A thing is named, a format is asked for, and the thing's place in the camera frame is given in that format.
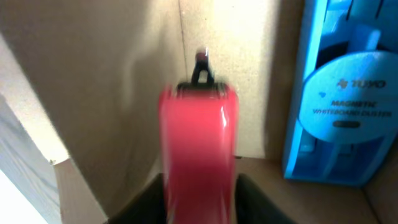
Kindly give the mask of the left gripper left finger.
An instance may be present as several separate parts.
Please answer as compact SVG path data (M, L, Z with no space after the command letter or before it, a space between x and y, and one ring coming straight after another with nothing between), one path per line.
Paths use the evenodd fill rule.
M163 175L157 174L150 184L106 224L166 224Z

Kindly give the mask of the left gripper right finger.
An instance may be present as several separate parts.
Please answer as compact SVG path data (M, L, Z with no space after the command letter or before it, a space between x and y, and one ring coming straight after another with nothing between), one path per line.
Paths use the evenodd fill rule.
M246 174L239 174L234 192L238 224L296 224Z

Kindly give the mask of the orange stapler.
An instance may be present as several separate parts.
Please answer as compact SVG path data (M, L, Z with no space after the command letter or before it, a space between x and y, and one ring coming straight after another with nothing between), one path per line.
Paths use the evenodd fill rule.
M234 88L216 81L199 48L190 81L159 95L167 223L230 223L238 117Z

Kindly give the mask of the blue whiteboard duster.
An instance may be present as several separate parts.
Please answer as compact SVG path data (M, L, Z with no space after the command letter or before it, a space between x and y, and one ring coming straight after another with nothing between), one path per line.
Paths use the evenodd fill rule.
M363 186L396 137L397 1L306 1L284 178Z

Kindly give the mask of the brown cardboard box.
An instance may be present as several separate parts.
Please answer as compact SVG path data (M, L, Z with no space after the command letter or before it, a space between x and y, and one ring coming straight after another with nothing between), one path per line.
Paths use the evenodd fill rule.
M396 223L397 148L363 189L285 180L303 1L2 1L1 90L108 216L160 171L157 101L197 48L239 96L237 170L298 223Z

